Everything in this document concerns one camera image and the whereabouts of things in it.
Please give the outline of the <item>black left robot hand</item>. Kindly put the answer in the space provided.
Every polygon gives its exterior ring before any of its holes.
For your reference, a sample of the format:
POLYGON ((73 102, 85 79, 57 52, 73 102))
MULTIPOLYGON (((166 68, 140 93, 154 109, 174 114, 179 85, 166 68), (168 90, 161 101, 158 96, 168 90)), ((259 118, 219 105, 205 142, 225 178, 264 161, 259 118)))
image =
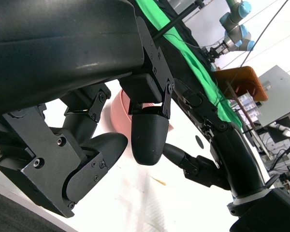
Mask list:
POLYGON ((127 0, 0 0, 0 171, 66 218, 128 144, 165 145, 174 80, 127 0))

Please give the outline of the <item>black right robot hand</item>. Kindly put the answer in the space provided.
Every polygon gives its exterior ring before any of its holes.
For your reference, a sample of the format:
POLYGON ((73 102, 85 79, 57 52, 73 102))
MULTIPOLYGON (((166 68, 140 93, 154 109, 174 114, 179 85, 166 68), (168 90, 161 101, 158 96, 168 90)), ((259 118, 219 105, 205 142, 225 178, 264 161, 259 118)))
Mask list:
POLYGON ((202 93, 177 90, 175 94, 180 108, 209 141, 214 160, 192 157, 171 144, 165 144, 164 156, 184 171, 185 178, 206 187, 230 190, 235 197, 264 190, 257 162, 238 127, 221 120, 217 108, 202 93))

